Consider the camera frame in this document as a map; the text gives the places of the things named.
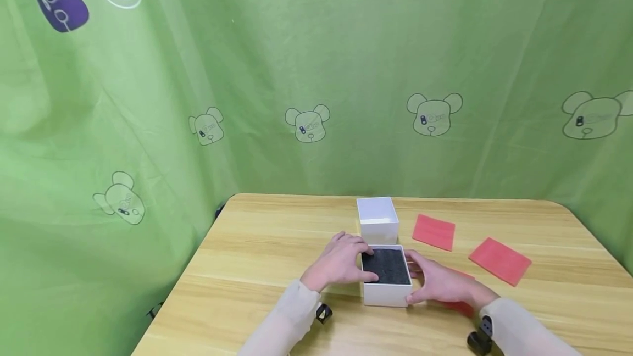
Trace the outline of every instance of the black clamp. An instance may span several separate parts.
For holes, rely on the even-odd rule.
[[[327,304],[321,303],[316,309],[316,319],[321,322],[321,324],[325,324],[327,320],[334,314],[330,307]]]
[[[477,356],[486,356],[492,351],[492,319],[484,316],[477,331],[471,332],[466,340],[471,351]]]

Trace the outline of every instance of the black foam insert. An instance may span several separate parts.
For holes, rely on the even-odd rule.
[[[383,285],[411,285],[407,261],[402,251],[394,249],[374,249],[374,255],[363,253],[363,270],[378,275],[378,282]]]

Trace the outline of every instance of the hand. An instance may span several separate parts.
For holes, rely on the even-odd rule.
[[[363,272],[356,265],[359,253],[374,254],[369,245],[359,236],[334,235],[323,253],[301,276],[301,282],[310,290],[321,292],[333,283],[375,282],[378,275]]]
[[[411,277],[424,280],[422,287],[407,297],[409,305],[434,299],[443,302],[466,302],[479,310],[499,296],[483,284],[428,260],[416,251],[404,251]]]

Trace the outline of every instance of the right hand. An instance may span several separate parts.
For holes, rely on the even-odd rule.
[[[422,287],[407,297],[409,305],[418,302],[467,302],[481,309],[499,296],[481,283],[464,276],[437,261],[428,260],[416,251],[404,251],[411,277],[424,279]]]

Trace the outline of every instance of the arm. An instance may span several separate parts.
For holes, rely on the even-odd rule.
[[[466,277],[416,251],[405,251],[411,277],[424,277],[424,285],[408,298],[409,304],[435,299],[466,302],[479,316],[492,320],[492,340],[505,356],[577,356],[577,351],[547,330],[534,316],[508,298],[501,298]]]
[[[377,281],[373,272],[356,265],[360,253],[374,251],[359,236],[339,232],[321,256],[284,291],[274,309],[254,331],[238,356],[286,356],[310,330],[316,318],[321,292],[333,283]]]
[[[238,356],[286,356],[310,330],[321,294],[296,280],[237,353]]]
[[[492,319],[492,340],[505,356],[580,356],[523,307],[497,298],[479,311]]]

